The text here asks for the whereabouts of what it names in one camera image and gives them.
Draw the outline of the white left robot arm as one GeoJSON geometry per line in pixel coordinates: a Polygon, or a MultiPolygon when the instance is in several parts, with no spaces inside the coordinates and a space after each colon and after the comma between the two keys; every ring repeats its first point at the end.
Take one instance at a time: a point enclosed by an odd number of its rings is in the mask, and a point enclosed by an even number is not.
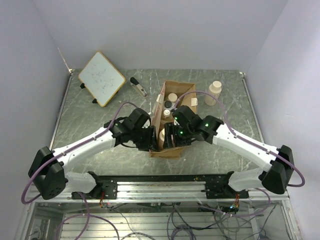
{"type": "Polygon", "coordinates": [[[136,108],[127,117],[111,120],[89,136],[56,150],[39,149],[28,171],[32,183],[44,200],[51,200],[62,192],[70,192],[73,199],[83,194],[87,199],[108,196],[116,198],[117,186],[89,171],[72,172],[80,162],[104,150],[132,142],[139,151],[157,150],[156,128],[151,117],[141,108],[136,108]]]}

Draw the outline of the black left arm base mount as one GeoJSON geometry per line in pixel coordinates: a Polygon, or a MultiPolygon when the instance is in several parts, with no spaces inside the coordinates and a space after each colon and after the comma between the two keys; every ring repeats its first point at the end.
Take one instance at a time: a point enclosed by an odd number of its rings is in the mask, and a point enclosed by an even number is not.
{"type": "Polygon", "coordinates": [[[102,200],[115,200],[118,195],[118,184],[114,181],[104,182],[101,187],[102,200]]]}

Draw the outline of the beige cap bottle front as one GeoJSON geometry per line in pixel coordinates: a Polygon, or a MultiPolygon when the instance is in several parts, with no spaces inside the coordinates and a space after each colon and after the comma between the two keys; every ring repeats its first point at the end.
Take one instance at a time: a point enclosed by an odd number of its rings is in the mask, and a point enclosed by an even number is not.
{"type": "Polygon", "coordinates": [[[164,141],[165,141],[165,129],[163,128],[158,135],[158,144],[161,150],[164,149],[164,141]]]}

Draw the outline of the beige cap bottle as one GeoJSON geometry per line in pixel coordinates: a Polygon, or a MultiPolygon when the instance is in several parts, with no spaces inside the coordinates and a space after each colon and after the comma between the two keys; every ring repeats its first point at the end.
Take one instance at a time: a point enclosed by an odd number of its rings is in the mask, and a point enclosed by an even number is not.
{"type": "Polygon", "coordinates": [[[158,135],[158,144],[161,150],[164,149],[164,141],[165,141],[165,129],[163,128],[158,135]]]}
{"type": "Polygon", "coordinates": [[[175,103],[178,99],[178,96],[175,94],[175,93],[170,93],[168,96],[167,96],[167,100],[168,101],[171,101],[173,103],[175,103]]]}

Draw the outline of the beige cylinder bottle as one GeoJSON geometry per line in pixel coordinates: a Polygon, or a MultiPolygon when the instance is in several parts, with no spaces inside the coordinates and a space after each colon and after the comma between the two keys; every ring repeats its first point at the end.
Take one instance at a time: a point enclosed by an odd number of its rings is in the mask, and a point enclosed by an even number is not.
{"type": "Polygon", "coordinates": [[[205,95],[204,102],[208,106],[214,106],[216,104],[216,99],[219,98],[222,91],[222,83],[218,80],[214,81],[208,88],[207,93],[210,95],[205,95]]]}

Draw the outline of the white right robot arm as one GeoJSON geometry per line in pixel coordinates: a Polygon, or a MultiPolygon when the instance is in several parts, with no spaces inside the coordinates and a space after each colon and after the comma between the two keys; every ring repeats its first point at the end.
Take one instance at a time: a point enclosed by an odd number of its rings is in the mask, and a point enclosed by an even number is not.
{"type": "Polygon", "coordinates": [[[172,113],[174,122],[164,124],[164,149],[189,146],[195,141],[207,142],[227,148],[258,166],[231,173],[228,181],[220,186],[224,197],[231,198],[242,190],[261,187],[274,194],[285,193],[294,172],[290,147],[278,148],[254,140],[212,115],[200,118],[186,105],[172,113]]]}

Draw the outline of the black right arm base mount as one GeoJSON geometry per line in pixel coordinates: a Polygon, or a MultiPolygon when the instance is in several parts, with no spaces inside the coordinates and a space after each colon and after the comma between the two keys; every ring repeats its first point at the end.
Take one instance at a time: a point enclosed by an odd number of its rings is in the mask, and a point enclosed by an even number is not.
{"type": "Polygon", "coordinates": [[[207,199],[235,199],[236,195],[240,199],[249,198],[247,190],[235,191],[225,182],[206,182],[203,192],[207,199]]]}

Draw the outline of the white bottle black cap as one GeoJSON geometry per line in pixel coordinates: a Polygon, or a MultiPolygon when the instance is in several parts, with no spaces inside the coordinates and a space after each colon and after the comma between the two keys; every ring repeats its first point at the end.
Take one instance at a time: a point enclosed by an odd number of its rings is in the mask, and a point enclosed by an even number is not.
{"type": "Polygon", "coordinates": [[[174,106],[174,102],[172,101],[169,101],[169,100],[166,100],[164,103],[163,103],[163,108],[164,109],[168,109],[168,110],[171,110],[174,106]]]}

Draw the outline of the brown canvas bag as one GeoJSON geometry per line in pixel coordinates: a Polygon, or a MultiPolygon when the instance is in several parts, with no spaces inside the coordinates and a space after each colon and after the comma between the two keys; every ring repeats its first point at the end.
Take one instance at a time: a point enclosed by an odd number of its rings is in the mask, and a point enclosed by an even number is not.
{"type": "MultiPolygon", "coordinates": [[[[157,96],[157,100],[154,104],[155,110],[153,111],[153,117],[151,118],[151,125],[155,127],[156,136],[159,137],[161,132],[164,130],[166,123],[173,123],[174,117],[169,115],[164,116],[165,102],[170,101],[175,104],[177,101],[169,97],[170,94],[175,94],[177,98],[180,98],[178,106],[188,106],[190,109],[196,113],[198,104],[192,103],[192,99],[197,98],[197,94],[194,92],[196,90],[196,85],[194,83],[187,82],[176,82],[176,81],[165,81],[160,94],[157,96]]],[[[184,147],[175,147],[170,149],[163,149],[159,146],[159,151],[149,151],[149,156],[151,158],[165,158],[165,159],[178,159],[184,147]]]]}

